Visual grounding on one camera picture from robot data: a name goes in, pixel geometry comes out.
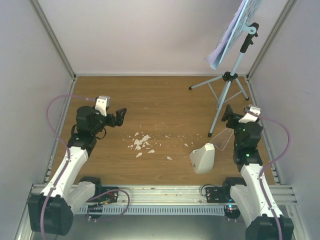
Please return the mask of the clear plastic metronome cover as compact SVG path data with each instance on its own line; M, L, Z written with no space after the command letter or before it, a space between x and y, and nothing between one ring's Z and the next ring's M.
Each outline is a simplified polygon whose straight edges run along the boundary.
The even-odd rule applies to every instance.
M223 151L226 148L233 134L234 134L233 129L225 128L223 131L221 131L219 134L213 137L210 140L210 143L213 144L214 147L217 148L218 150Z

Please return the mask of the white metronome body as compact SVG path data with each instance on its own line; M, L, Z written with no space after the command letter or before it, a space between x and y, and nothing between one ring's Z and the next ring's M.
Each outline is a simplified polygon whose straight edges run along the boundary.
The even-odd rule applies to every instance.
M214 166L215 146L212 143L206 143L201 148L193 150L189 158L196 174L206 174Z

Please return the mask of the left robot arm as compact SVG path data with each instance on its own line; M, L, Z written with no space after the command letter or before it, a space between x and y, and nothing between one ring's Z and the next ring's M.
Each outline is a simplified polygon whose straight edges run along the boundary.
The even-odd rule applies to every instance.
M107 108L82 106L76 111L76 124L71 129L65 155L55 174L40 193L31 194L27 206L30 227L46 239L48 234L65 236L71 229L76 211L85 203L98 202L105 195L101 180L84 177L72 185L96 146L106 127L120 127L127 110L111 114Z

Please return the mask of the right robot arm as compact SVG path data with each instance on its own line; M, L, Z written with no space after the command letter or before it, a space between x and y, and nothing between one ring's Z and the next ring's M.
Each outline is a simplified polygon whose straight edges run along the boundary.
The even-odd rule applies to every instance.
M221 118L233 130L233 161L241 174L240 178L225 179L221 196L228 203L236 203L246 225L247 240L290 240L294 223L276 204L258 151L263 131L260 109L251 105L244 112L245 115L236 114L227 105Z

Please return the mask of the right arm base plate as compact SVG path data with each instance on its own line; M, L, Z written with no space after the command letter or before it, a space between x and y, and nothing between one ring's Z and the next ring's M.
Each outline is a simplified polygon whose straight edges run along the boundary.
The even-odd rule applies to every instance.
M207 203L225 203L226 198L222 186L205 187L205 196Z

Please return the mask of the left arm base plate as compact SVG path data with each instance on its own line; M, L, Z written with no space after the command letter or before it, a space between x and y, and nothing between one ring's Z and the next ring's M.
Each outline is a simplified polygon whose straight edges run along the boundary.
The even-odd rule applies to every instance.
M117 186L103 186L101 189L101 194L110 190L118 189ZM113 204L118 202L118 191L113 191L108 194L104 194L103 196L98 198L98 203L100 205Z

